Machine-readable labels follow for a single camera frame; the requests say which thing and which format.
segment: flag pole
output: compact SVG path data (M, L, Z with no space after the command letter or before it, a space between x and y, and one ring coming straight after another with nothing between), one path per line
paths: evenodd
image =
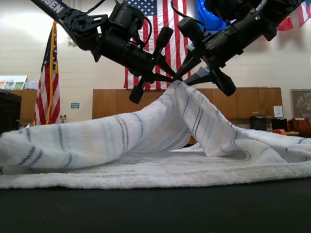
M50 52L50 102L48 107L48 115L47 115L47 125L50 122L50 114L53 102L53 50L54 50L54 42L55 42L55 30L56 30L56 21L53 23L52 28L52 38L51 38L51 52Z

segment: cabinet door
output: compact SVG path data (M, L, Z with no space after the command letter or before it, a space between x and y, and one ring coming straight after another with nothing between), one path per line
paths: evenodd
M8 91L11 94L17 95L17 96L21 96L21 91L20 90L9 90Z
M143 109L152 102L156 101L163 93L164 91L145 91L139 103L140 108Z
M213 89L198 89L208 100L213 103Z
M238 117L249 118L260 115L258 88L237 88Z
M117 114L132 113L141 109L139 104L129 100L131 90L117 90Z
M237 118L236 94L228 97L221 90L213 89L212 99L213 104L226 118Z
M281 88L259 89L260 114L267 117L274 116L274 106L282 106Z
M117 90L94 89L93 90L93 119L109 117L117 113Z
M21 109L20 109L21 122L34 121L36 101L37 101L37 90L21 91Z

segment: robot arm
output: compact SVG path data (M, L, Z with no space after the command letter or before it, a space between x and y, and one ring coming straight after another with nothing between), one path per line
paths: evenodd
M188 46L188 54L174 79L178 79L198 65L201 60L206 68L201 68L191 78L188 85L213 82L227 96L236 88L231 78L221 72L220 68L236 54L264 35L270 41L276 36L277 26L294 11L303 0L267 0L258 10L261 0L207 0L205 7L223 20L236 21L226 29L205 35L192 18L184 18L178 28L185 37L189 37L192 45Z
M89 16L86 12L71 9L61 0L31 1L56 20L79 48L91 51L96 62L101 56L105 56L127 67L135 76L141 76L138 86L134 87L130 96L132 102L139 103L146 82L172 82L171 78L154 74L153 69L158 65L171 76L175 75L165 56L161 54L173 30L163 27L156 41L154 53L145 51L143 47L146 43L141 41L138 35L145 17L139 9L126 3L117 3L110 17ZM98 33L98 28L101 28L101 34Z

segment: wall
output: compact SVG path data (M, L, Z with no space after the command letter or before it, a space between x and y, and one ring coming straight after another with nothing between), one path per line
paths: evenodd
M77 0L75 6L85 11L97 1ZM75 1L64 2L73 6ZM94 14L109 14L113 6L114 0L106 0ZM188 10L195 15L195 0L188 0ZM292 117L290 89L311 88L311 21L300 29L297 12L293 18L295 29L279 32L270 43L260 38L224 68L238 87L281 87L287 118ZM38 81L51 26L52 20L30 0L1 0L0 75L28 75L29 81ZM68 121L91 119L94 88L123 87L122 66L104 57L95 63L90 52L68 47L68 37L61 27L58 60L61 109ZM214 86L205 83L199 87ZM80 109L70 109L71 102L80 102Z

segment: black table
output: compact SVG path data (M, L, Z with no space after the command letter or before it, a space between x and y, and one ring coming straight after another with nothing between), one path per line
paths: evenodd
M309 233L311 179L206 188L0 191L1 233Z

